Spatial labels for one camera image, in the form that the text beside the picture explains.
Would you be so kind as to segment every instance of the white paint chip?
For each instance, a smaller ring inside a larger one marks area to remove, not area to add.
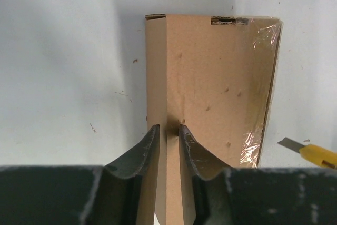
[[[305,174],[300,174],[300,175],[299,175],[299,178],[300,178],[300,179],[305,179],[305,178],[306,178],[306,175],[305,175]]]
[[[84,205],[83,211],[80,213],[80,216],[79,216],[80,225],[86,224],[86,219],[90,215],[91,209],[94,205],[96,192],[98,190],[98,185],[100,184],[100,180],[101,180],[102,168],[93,168],[93,174],[94,174],[94,182],[93,182],[93,186],[90,189],[89,199]]]
[[[275,213],[277,213],[277,209],[276,208],[269,208],[268,213],[275,214]]]
[[[313,224],[318,224],[318,206],[316,204],[311,204],[311,221]]]
[[[231,183],[230,183],[230,177],[231,177],[231,170],[230,169],[227,169],[225,170],[225,174],[226,174],[226,186],[227,186],[227,191],[228,192],[232,192],[233,189],[232,189],[232,186],[231,186]]]
[[[301,175],[304,175],[304,174],[299,175],[299,184],[298,184],[299,190],[300,190],[299,198],[304,199],[305,196],[306,196],[306,193],[305,193],[305,186],[304,186],[304,182],[303,182],[303,177],[301,177]]]
[[[19,168],[20,168],[19,166],[0,166],[0,172],[3,172],[3,171],[14,171],[14,170],[17,170]]]

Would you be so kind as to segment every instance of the cardboard box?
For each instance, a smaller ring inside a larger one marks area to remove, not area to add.
[[[270,17],[146,17],[148,126],[161,126],[161,225],[183,224],[180,123],[225,163],[257,165],[281,29]]]

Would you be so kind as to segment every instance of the cardboard edge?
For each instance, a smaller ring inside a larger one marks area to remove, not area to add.
[[[167,126],[167,22],[166,15],[149,15],[146,33],[146,102],[147,127],[160,124],[160,149],[155,199],[155,214],[160,224],[166,224],[166,126]]]
[[[145,19],[147,21],[150,21],[152,19],[158,19],[158,18],[166,18],[166,14],[158,13],[158,14],[148,14],[148,15],[145,16]]]
[[[272,105],[272,100],[274,98],[275,83],[276,83],[276,76],[277,76],[277,65],[278,65],[278,61],[279,61],[280,43],[281,43],[282,29],[283,29],[283,22],[280,19],[279,19],[279,23],[280,23],[280,32],[279,32],[279,38],[277,39],[277,43],[276,43],[275,61],[274,61],[274,66],[273,66],[272,79],[270,81],[270,88],[269,88],[267,106],[266,106],[266,110],[265,110],[263,130],[262,130],[262,139],[261,139],[261,143],[260,143],[259,153],[257,155],[257,162],[256,162],[257,167],[260,167],[261,154],[262,154],[263,147],[264,147],[265,132],[266,132],[266,129],[268,128],[268,123],[269,123],[270,107]]]

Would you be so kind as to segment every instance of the retractable blade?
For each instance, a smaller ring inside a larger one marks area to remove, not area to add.
[[[284,138],[278,144],[299,153],[302,158],[313,164],[337,170],[337,154],[330,150],[314,144],[303,145],[289,138]]]

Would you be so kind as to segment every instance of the black metal jaw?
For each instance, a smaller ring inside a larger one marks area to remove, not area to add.
[[[104,167],[0,167],[0,223],[153,224],[159,145],[154,125]]]
[[[193,187],[194,225],[337,224],[336,171],[235,169],[202,147],[185,125],[180,142]]]

